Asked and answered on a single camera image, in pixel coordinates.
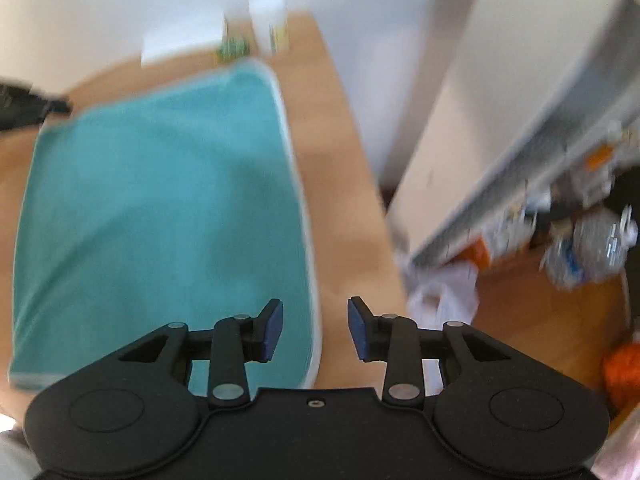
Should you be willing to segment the teal towel white trim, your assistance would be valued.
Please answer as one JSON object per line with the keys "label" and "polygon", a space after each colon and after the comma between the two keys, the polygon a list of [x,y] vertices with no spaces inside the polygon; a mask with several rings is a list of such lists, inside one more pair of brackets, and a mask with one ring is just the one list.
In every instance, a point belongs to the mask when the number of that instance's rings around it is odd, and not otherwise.
{"label": "teal towel white trim", "polygon": [[252,388],[321,356],[308,208],[273,70],[244,61],[94,106],[37,136],[18,222],[10,385],[39,391],[173,322],[284,305]]}

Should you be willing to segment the clear plastic bag clutter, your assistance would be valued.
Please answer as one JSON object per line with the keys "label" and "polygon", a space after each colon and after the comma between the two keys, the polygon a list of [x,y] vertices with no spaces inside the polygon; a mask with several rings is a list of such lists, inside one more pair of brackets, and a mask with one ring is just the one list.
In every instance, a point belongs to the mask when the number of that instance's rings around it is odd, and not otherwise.
{"label": "clear plastic bag clutter", "polygon": [[602,208],[580,218],[569,236],[556,240],[542,256],[540,267],[558,289],[601,283],[623,270],[638,237],[630,205],[620,214]]}

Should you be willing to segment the white crumpled paper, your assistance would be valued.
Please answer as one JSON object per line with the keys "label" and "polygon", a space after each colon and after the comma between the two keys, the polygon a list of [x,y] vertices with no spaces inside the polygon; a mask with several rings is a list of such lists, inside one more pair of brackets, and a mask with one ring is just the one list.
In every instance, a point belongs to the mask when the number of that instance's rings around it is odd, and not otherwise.
{"label": "white crumpled paper", "polygon": [[474,263],[462,261],[424,268],[406,255],[397,255],[396,264],[407,293],[409,318],[420,328],[440,330],[449,321],[473,322],[480,305]]}

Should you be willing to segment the white tissue pack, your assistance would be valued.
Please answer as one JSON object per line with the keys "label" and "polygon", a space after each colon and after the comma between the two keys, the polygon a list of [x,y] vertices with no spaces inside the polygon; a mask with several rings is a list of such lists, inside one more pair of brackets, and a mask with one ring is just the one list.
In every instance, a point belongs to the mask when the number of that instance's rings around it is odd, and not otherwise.
{"label": "white tissue pack", "polygon": [[142,41],[142,66],[219,47],[227,33],[222,12],[185,18],[148,32]]}

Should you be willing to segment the green round small object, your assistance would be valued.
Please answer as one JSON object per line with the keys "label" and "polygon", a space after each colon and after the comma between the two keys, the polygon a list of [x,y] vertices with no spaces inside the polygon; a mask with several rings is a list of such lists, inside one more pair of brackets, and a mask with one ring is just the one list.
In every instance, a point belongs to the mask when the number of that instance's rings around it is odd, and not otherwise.
{"label": "green round small object", "polygon": [[216,58],[221,63],[230,63],[250,55],[250,42],[242,36],[226,37],[216,50]]}

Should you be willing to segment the orange object on floor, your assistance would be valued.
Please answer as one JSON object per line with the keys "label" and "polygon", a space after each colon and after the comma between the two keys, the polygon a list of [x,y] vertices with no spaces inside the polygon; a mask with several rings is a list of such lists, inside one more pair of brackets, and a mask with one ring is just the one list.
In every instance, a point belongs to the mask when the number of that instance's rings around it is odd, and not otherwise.
{"label": "orange object on floor", "polygon": [[612,352],[602,366],[606,393],[616,410],[639,401],[640,348],[638,342],[623,344]]}

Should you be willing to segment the small white pill bottle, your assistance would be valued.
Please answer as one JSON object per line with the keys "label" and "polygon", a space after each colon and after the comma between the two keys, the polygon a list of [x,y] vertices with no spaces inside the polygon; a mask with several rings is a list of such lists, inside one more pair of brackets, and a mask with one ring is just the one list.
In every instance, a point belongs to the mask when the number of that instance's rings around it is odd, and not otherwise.
{"label": "small white pill bottle", "polygon": [[286,0],[248,0],[248,13],[262,55],[273,56],[288,50]]}

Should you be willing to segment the white cabinet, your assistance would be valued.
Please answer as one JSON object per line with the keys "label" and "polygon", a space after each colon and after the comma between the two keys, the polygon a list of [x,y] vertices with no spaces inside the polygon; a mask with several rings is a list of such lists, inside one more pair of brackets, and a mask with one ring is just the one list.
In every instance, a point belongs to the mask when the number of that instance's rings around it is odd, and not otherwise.
{"label": "white cabinet", "polygon": [[418,135],[386,222],[422,266],[639,113],[639,0],[465,0],[425,50],[407,122]]}

